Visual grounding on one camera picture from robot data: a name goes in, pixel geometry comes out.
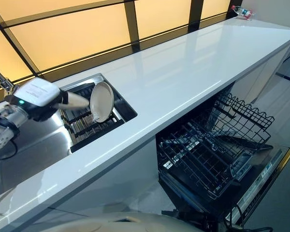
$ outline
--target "wire rack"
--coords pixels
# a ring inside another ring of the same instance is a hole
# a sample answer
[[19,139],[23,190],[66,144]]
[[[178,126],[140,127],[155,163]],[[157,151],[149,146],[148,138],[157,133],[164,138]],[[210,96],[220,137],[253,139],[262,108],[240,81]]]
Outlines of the wire rack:
[[[75,93],[90,100],[94,86],[94,83],[92,83],[90,86]],[[72,152],[124,123],[114,113],[111,113],[109,118],[103,123],[93,122],[89,106],[81,110],[60,109],[59,111],[61,119],[64,122],[64,127],[69,132],[73,142],[73,146],[71,147]]]
[[191,186],[201,186],[215,199],[270,138],[274,121],[231,94],[218,97],[205,110],[174,126],[158,146],[159,169]]

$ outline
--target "white plate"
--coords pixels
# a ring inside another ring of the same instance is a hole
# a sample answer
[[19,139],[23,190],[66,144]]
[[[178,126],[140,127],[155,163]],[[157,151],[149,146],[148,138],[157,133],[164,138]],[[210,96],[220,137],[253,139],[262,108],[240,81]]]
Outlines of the white plate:
[[114,93],[106,82],[97,83],[90,97],[90,110],[93,120],[104,122],[110,116],[114,107]]

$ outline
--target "glossy countertop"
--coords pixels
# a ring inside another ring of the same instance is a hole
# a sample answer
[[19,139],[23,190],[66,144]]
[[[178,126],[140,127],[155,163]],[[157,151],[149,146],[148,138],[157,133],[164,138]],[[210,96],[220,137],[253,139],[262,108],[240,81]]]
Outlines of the glossy countertop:
[[289,43],[290,28],[229,19],[56,81],[102,73],[138,116],[2,194],[0,229],[41,212]]

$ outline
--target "open dishwasher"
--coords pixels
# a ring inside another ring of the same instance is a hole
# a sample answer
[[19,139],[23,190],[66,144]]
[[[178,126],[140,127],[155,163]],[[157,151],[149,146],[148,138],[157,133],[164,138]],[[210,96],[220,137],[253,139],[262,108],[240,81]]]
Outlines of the open dishwasher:
[[157,155],[160,184],[177,211],[240,224],[289,160],[290,148],[267,132],[274,118],[232,96],[231,87],[157,134]]

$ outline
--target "plastic bottle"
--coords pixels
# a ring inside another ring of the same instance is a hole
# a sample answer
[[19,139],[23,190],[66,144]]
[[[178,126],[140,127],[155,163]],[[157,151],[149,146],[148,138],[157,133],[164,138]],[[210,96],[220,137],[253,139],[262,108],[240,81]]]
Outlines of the plastic bottle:
[[237,13],[239,16],[245,17],[247,20],[253,15],[252,11],[249,11],[241,6],[232,6],[232,10],[234,10],[235,13]]

